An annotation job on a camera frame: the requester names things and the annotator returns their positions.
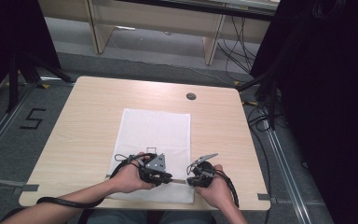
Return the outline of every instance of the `black tape marking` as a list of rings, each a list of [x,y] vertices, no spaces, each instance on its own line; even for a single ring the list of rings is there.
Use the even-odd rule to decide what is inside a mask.
[[[20,126],[20,129],[26,129],[26,130],[36,130],[39,127],[39,124],[42,122],[42,119],[33,119],[31,118],[34,111],[46,111],[46,109],[43,108],[33,108],[31,112],[28,114],[27,118],[25,120],[35,120],[37,121],[36,125],[34,127],[28,127],[28,126]]]

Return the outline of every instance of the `person's leg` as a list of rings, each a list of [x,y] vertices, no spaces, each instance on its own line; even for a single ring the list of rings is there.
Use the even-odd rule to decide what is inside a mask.
[[[106,223],[128,223],[128,224],[146,224],[147,212],[144,210],[113,210],[96,209],[89,217],[89,224]]]
[[[212,212],[166,211],[159,224],[211,224]]]

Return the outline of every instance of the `wooden table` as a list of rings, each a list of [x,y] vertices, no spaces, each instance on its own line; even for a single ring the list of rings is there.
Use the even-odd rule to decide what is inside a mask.
[[[195,100],[186,95],[194,93]],[[268,210],[269,201],[240,96],[234,89],[172,83],[80,77],[46,143],[20,204],[58,197],[104,181],[124,108],[191,114],[191,158],[218,152],[237,190],[241,210]],[[193,204],[142,203],[105,199],[99,207],[213,209],[197,193]]]

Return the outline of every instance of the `person's right hand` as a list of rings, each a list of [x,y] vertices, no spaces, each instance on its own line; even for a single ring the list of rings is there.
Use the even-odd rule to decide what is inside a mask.
[[[215,165],[214,169],[223,172],[223,166],[220,164]],[[195,189],[196,192],[212,207],[221,210],[225,206],[234,204],[227,182],[220,175],[213,176],[213,181],[208,188],[195,187]]]

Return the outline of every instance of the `white cloth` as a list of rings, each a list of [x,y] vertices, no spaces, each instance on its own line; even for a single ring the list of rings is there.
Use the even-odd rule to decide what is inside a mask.
[[[190,121],[190,114],[124,109],[108,174],[119,165],[115,155],[136,155],[140,151],[146,152],[147,147],[155,147],[158,155],[165,155],[166,172],[172,174],[172,178],[187,179],[186,168],[191,163]],[[194,189],[189,185],[170,183],[151,190],[116,193],[109,197],[157,203],[193,203]]]

